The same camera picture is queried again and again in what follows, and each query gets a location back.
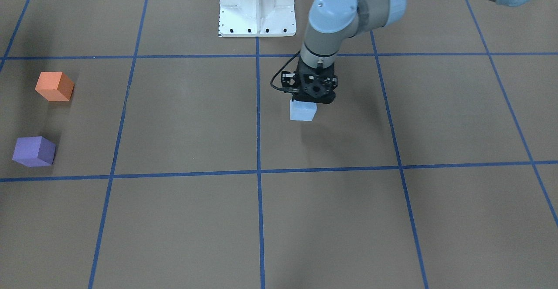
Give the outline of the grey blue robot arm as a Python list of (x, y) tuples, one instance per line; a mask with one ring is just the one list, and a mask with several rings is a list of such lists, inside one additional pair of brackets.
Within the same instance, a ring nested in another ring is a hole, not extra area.
[[(488, 1), (518, 7), (530, 0)], [(313, 0), (297, 67), (281, 68), (276, 73), (281, 85), (271, 87), (293, 101), (332, 103), (339, 85), (334, 63), (343, 41), (397, 22), (406, 8), (407, 0)]]

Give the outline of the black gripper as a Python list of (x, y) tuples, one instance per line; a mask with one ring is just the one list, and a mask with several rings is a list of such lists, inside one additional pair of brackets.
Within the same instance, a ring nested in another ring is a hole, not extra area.
[(294, 72), (281, 72), (281, 90), (291, 100), (318, 104), (331, 104), (338, 86), (335, 64), (326, 68), (311, 68), (299, 61)]

